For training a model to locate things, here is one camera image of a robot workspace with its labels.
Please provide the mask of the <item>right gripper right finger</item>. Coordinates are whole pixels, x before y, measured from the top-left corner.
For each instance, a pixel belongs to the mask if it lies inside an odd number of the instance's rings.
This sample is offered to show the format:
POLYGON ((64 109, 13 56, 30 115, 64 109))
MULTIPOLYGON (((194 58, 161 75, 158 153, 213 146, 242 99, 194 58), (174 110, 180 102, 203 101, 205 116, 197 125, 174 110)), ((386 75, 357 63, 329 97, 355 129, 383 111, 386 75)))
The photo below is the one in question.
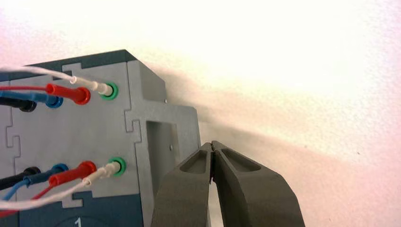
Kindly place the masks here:
POLYGON ((212 147, 224 226, 305 226, 298 199, 279 173, 218 141, 212 147))

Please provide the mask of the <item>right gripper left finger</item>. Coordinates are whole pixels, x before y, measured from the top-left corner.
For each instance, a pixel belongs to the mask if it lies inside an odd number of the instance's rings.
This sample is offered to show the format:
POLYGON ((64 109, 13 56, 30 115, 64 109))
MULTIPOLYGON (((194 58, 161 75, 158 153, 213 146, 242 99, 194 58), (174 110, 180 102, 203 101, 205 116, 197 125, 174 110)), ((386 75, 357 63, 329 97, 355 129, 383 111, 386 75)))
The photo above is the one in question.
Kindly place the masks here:
POLYGON ((203 144, 172 171, 158 189, 151 226, 206 227, 212 145, 203 144))

